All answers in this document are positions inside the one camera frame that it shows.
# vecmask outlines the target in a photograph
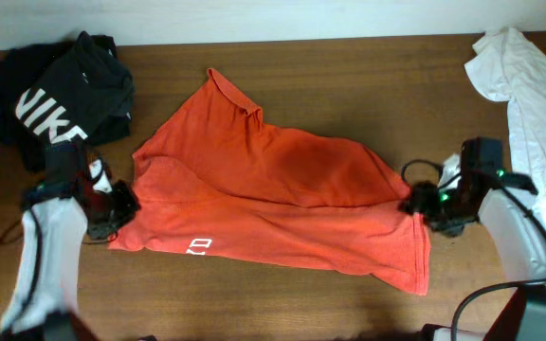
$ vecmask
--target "cable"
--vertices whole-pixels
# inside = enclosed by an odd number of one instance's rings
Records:
[[[454,182],[454,180],[458,179],[461,177],[461,174],[460,173],[456,173],[454,175],[452,175],[451,178],[449,178],[446,182],[444,182],[443,185],[440,185],[437,187],[437,190],[439,191],[440,189],[444,189],[448,186],[450,186],[450,184],[452,184]]]
[[[401,175],[402,175],[402,180],[404,180],[404,182],[406,183],[408,182],[406,180],[406,170],[408,169],[408,167],[410,167],[413,164],[419,164],[419,163],[432,166],[437,171],[438,177],[440,178],[442,177],[442,173],[444,172],[444,166],[440,164],[436,164],[435,162],[431,162],[429,160],[425,160],[425,159],[413,159],[413,160],[410,160],[406,165],[404,165],[404,167],[402,167]]]
[[[546,242],[546,229],[545,227],[540,223],[540,221],[535,217],[534,213],[531,209],[526,207],[518,198],[515,197],[502,183],[499,181],[498,178],[495,176],[491,176],[489,174],[486,174],[484,172],[471,170],[472,172],[475,172],[479,175],[483,175],[491,179],[493,182],[495,182],[495,185],[502,191],[502,193],[511,200],[526,216],[526,218],[530,219],[534,226],[537,228],[538,232],[542,236],[543,240]],[[518,280],[518,281],[510,281],[500,284],[494,284],[487,287],[483,287],[473,293],[471,293],[469,296],[465,297],[463,301],[459,304],[459,306],[456,308],[456,311],[454,312],[454,315],[452,316],[452,325],[450,326],[450,340],[451,341],[457,341],[457,333],[458,333],[458,324],[459,319],[461,317],[461,314],[463,313],[464,308],[475,298],[491,293],[497,290],[502,289],[508,289],[508,288],[517,288],[522,286],[537,286],[537,285],[545,285],[546,284],[546,278],[541,279],[529,279],[529,280]]]
[[[30,213],[31,218],[33,218],[33,222],[35,222],[35,237],[37,238],[37,250],[35,251],[35,267],[33,268],[33,278],[30,282],[27,299],[25,299],[25,301],[23,302],[20,308],[20,312],[18,312],[18,314],[11,320],[9,325],[1,332],[0,339],[2,336],[11,334],[11,329],[14,323],[16,323],[16,321],[18,321],[18,319],[20,319],[20,317],[22,317],[23,314],[27,311],[28,306],[33,300],[33,296],[35,295],[35,290],[37,289],[37,281],[39,280],[39,273],[42,264],[42,249],[44,244],[42,227],[39,224],[37,215],[35,214],[35,211],[33,211],[32,207],[28,209],[28,212]]]
[[[8,228],[6,228],[5,231],[1,233],[0,246],[10,245],[12,243],[20,241],[23,238],[24,234],[23,234],[23,231],[21,230],[19,234],[17,234],[16,236],[8,240],[8,234],[10,234],[11,231],[15,230],[16,227],[19,225],[20,225],[20,220],[17,220],[13,224],[11,224]]]

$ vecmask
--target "wooden table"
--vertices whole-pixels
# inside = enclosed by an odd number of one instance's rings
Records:
[[[215,67],[264,108],[269,123],[362,142],[396,170],[420,157],[443,161],[468,138],[505,142],[506,104],[484,99],[463,65],[480,35],[289,43],[152,45],[119,49],[136,84],[132,135],[100,148],[114,175],[132,179],[131,153]],[[546,53],[546,33],[528,37]],[[415,170],[411,176],[431,176]],[[0,145],[0,233],[19,217],[27,174]],[[504,280],[485,229],[432,235],[430,289],[411,296],[373,277],[141,251],[82,248],[79,303],[102,339],[334,339],[447,325],[460,300]],[[0,316],[13,290],[22,245],[0,246]],[[509,293],[483,296],[461,327],[483,331]]]

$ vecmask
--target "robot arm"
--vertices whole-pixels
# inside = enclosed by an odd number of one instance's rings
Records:
[[[45,155],[47,178],[22,203],[25,243],[0,339],[96,339],[77,318],[83,236],[106,241],[139,206],[125,183],[111,186],[101,159],[88,166],[82,144],[63,142]]]
[[[459,176],[458,186],[448,189],[447,184]],[[468,296],[459,305],[452,328],[438,329],[430,338],[546,340],[546,226],[532,210],[536,198],[537,189],[529,176],[502,168],[501,142],[482,137],[463,144],[457,176],[439,187],[431,183],[413,187],[407,211],[422,212],[433,231],[448,237],[461,235],[468,223],[482,223],[490,232],[505,274],[511,280]],[[506,288],[517,291],[488,333],[456,333],[458,318],[466,304],[480,295]]]

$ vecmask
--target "white wall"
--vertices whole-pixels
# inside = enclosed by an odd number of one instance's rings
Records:
[[[546,0],[0,0],[0,49],[75,38],[118,45],[546,30]]]

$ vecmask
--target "black clothing pile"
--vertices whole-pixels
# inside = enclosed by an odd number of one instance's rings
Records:
[[[12,49],[0,62],[0,141],[15,144],[29,171],[44,146],[79,138],[92,146],[130,134],[134,85],[109,36]]]

